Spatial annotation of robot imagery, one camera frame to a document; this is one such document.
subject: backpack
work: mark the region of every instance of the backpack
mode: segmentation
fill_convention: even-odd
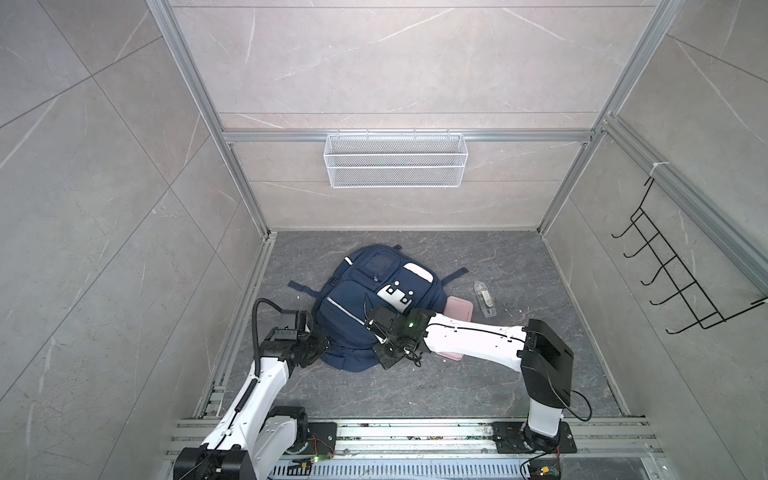
[[[424,308],[441,313],[448,297],[443,286],[467,273],[466,268],[440,280],[435,272],[400,253],[395,245],[369,245],[344,257],[319,292],[290,281],[288,286],[316,298],[315,324],[330,341],[321,357],[334,368],[362,372],[378,365],[373,346],[379,341],[364,327],[377,306],[393,313]]]

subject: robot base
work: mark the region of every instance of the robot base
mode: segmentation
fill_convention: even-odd
[[[560,453],[576,453],[571,427],[560,422],[558,439],[532,432],[525,422],[493,422],[493,441],[498,453],[549,452],[560,446]]]

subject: black cable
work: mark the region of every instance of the black cable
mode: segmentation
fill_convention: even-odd
[[[190,468],[190,471],[189,471],[189,472],[187,472],[187,473],[185,473],[184,475],[182,475],[181,477],[179,477],[179,480],[181,480],[182,478],[186,477],[186,476],[187,476],[187,475],[189,475],[190,473],[194,472],[194,469],[196,469],[197,467],[199,467],[200,465],[202,465],[204,462],[205,462],[205,458],[204,458],[204,459],[203,459],[203,460],[202,460],[200,463],[198,463],[198,464],[197,464],[197,465],[195,465],[194,467]]]
[[[235,424],[235,417],[237,417],[237,414],[238,414],[238,413],[240,413],[240,412],[235,412],[235,414],[234,414],[234,415],[232,415],[232,421],[230,422],[230,426],[228,426],[228,427],[227,427],[227,430],[231,429],[231,428],[232,428],[232,425],[234,425],[234,424]]]
[[[416,355],[416,352],[411,352],[410,354],[406,353],[406,359],[413,362],[413,365],[418,366],[419,368],[422,367],[422,355],[423,353],[420,353]]]
[[[224,439],[225,439],[226,437],[227,437],[227,435],[226,435],[226,434],[221,436],[221,440],[219,440],[219,442],[216,444],[216,446],[214,447],[214,450],[218,450],[218,449],[219,449],[219,447],[221,446],[221,444],[222,444],[222,443],[224,443]]]
[[[581,418],[579,415],[576,415],[576,413],[575,413],[573,410],[571,410],[571,407],[570,407],[570,406],[567,406],[567,405],[566,405],[566,406],[565,406],[565,408],[566,408],[566,409],[568,409],[568,411],[571,413],[571,415],[573,415],[573,416],[574,416],[574,417],[576,417],[577,419],[581,420],[582,422],[589,422],[590,420],[592,420],[592,404],[590,404],[590,403],[589,403],[589,400],[587,400],[587,397],[585,397],[584,395],[582,395],[582,394],[581,394],[581,392],[579,392],[579,391],[577,391],[577,390],[573,390],[573,389],[571,389],[571,391],[572,391],[573,393],[575,393],[575,394],[579,395],[579,396],[580,396],[582,399],[584,399],[584,401],[587,403],[587,407],[589,407],[589,416],[588,416],[586,419],[583,419],[583,418]]]
[[[523,480],[531,480],[531,478],[532,478],[530,476],[528,478],[525,477],[525,470],[523,469],[523,465],[525,465],[526,463],[530,464],[531,460],[535,460],[537,458],[543,457],[544,455],[550,455],[551,453],[554,453],[554,451],[557,450],[558,447],[560,446],[560,433],[561,433],[561,430],[558,430],[558,440],[554,443],[554,447],[552,447],[549,450],[549,452],[544,452],[544,453],[541,453],[540,455],[536,455],[535,457],[531,457],[528,460],[526,460],[525,462],[522,462],[520,464],[520,476],[523,478]]]
[[[558,400],[560,400],[562,402],[563,406],[566,409],[568,409],[568,411],[571,413],[571,415],[573,415],[577,419],[581,420],[582,422],[589,422],[590,420],[592,420],[592,404],[589,403],[589,400],[587,400],[587,397],[585,397],[581,392],[579,392],[577,390],[571,389],[571,391],[573,393],[579,395],[582,399],[584,399],[584,401],[587,403],[587,407],[589,407],[589,416],[586,419],[584,419],[584,418],[581,418],[579,415],[576,415],[576,412],[574,412],[571,409],[571,407],[565,402],[565,400],[563,400],[560,397],[560,395],[558,394],[557,390],[555,390],[554,386],[552,386],[552,380],[549,378],[549,375],[547,375],[547,381],[549,382],[549,388],[552,389],[552,393],[554,393],[554,396],[558,397]]]
[[[445,328],[448,328],[448,329],[472,330],[473,332],[491,333],[493,335],[498,335],[502,338],[517,340],[518,342],[523,342],[525,344],[525,340],[520,340],[519,338],[514,336],[508,336],[508,335],[505,335],[504,333],[499,333],[499,332],[489,332],[488,330],[483,330],[483,329],[473,329],[468,326],[453,326],[453,325],[445,325],[444,323],[430,323],[429,325],[427,325],[427,328],[425,328],[424,331],[426,331],[432,325],[444,326]]]
[[[257,298],[256,301],[253,302],[253,309],[251,310],[250,314],[250,333],[251,338],[253,339],[253,361],[256,364],[253,368],[253,374],[256,375],[257,378],[261,376],[261,351],[259,350],[259,330],[257,329],[256,325],[256,314],[261,303],[266,303],[267,305],[277,310],[278,313],[283,312],[283,309],[280,308],[272,300],[266,298]]]

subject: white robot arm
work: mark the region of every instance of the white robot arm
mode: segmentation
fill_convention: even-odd
[[[232,406],[200,447],[182,451],[174,480],[264,480],[284,452],[298,452],[308,440],[303,409],[270,407],[293,368],[317,359],[328,341],[316,329],[304,332],[306,312],[281,310],[266,299],[253,307],[254,339],[259,303],[293,319],[295,328],[273,329],[255,348],[250,374]],[[532,319],[526,327],[492,326],[430,310],[414,309],[405,316],[380,307],[366,328],[383,340],[374,351],[385,369],[403,358],[418,362],[418,351],[428,349],[463,353],[520,372],[531,397],[525,425],[529,445],[542,450],[557,445],[562,409],[570,404],[573,352],[545,323]]]

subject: pink box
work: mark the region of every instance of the pink box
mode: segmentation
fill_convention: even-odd
[[[445,310],[443,310],[442,314],[449,318],[461,320],[463,322],[471,322],[472,310],[474,308],[475,305],[469,300],[464,300],[463,298],[458,298],[457,296],[450,296],[448,297],[448,301],[445,302]],[[461,353],[449,352],[441,352],[438,353],[438,355],[444,356],[446,359],[451,360],[461,360],[464,356]]]

